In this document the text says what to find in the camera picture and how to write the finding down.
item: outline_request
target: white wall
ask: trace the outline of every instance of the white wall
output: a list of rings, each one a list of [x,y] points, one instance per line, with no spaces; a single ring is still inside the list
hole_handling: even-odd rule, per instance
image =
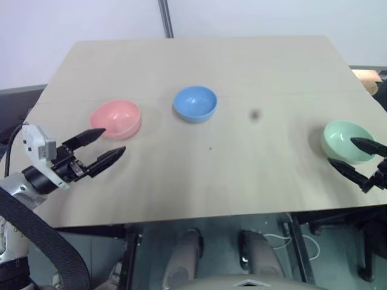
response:
[[[0,89],[47,83],[78,40],[162,37],[157,0],[0,0]]]
[[[349,65],[387,65],[387,0],[168,0],[175,37],[322,34]]]

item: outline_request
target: black cable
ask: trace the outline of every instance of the black cable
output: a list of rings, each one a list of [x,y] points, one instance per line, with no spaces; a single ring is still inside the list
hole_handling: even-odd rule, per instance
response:
[[[17,126],[15,130],[12,132],[11,137],[8,140],[7,151],[5,153],[4,177],[7,177],[10,174],[10,159],[11,159],[11,149],[12,149],[13,140],[15,140],[17,134],[22,129],[23,125],[24,124]]]

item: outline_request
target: dark spot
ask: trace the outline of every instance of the dark spot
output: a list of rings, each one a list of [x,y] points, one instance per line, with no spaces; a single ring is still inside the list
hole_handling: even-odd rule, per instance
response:
[[[250,119],[252,119],[253,121],[256,121],[258,118],[259,118],[259,110],[257,109],[252,110],[250,113]]]

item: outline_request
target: white cable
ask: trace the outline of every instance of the white cable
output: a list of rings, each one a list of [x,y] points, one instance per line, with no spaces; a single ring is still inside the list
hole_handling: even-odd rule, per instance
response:
[[[314,243],[314,245],[316,246],[316,255],[314,255],[313,257],[310,257],[309,258],[309,261],[312,261],[316,258],[318,258],[320,256],[320,252],[321,252],[321,249],[320,249],[320,245],[319,243],[316,242],[316,240],[314,240],[312,237],[310,236],[307,236],[306,234],[303,234],[302,235],[303,237],[306,237],[308,240],[312,241]],[[285,248],[288,244],[291,243],[292,239],[291,237],[282,237],[282,236],[278,236],[277,234],[264,234],[264,237],[276,237],[278,239],[281,239],[281,240],[288,240],[286,243],[284,243],[282,246],[274,246],[273,249],[274,250],[278,250],[278,249],[282,249],[282,248]]]
[[[289,218],[290,218],[290,221],[293,222],[293,219],[291,218],[291,215],[289,213],[285,213]]]
[[[264,237],[276,237],[276,238],[281,239],[281,240],[288,240],[282,246],[274,246],[273,247],[274,250],[285,248],[288,244],[291,243],[291,237],[282,237],[282,236],[278,236],[277,234],[264,234]]]
[[[303,237],[306,237],[306,238],[309,239],[309,240],[311,240],[311,241],[314,243],[314,245],[316,246],[317,253],[316,253],[316,255],[314,255],[313,257],[310,257],[310,258],[309,258],[309,261],[312,261],[312,260],[318,258],[318,257],[320,256],[320,245],[319,245],[319,243],[317,243],[316,240],[314,240],[314,239],[311,238],[310,236],[307,236],[306,234],[303,234],[302,236],[303,236]]]

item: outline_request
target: green bowl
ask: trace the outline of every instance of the green bowl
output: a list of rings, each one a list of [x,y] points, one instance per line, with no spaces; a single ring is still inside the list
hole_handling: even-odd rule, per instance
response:
[[[361,151],[351,141],[352,137],[374,140],[374,137],[363,127],[349,121],[329,123],[321,136],[321,147],[329,158],[345,161],[349,164],[365,163],[374,158]]]

